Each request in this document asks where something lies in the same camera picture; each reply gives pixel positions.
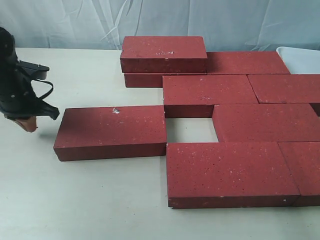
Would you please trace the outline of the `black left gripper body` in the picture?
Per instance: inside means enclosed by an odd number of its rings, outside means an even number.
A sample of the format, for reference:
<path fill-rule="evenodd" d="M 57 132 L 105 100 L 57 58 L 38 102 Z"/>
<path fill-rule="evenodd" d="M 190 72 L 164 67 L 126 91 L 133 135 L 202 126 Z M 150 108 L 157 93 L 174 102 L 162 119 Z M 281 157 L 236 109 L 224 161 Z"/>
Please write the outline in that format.
<path fill-rule="evenodd" d="M 10 120 L 48 116 L 56 120 L 60 114 L 57 107 L 44 101 L 54 89 L 51 82 L 29 79 L 17 69 L 20 61 L 16 53 L 14 36 L 0 28 L 0 112 Z M 48 84 L 51 89 L 37 96 L 32 81 Z"/>

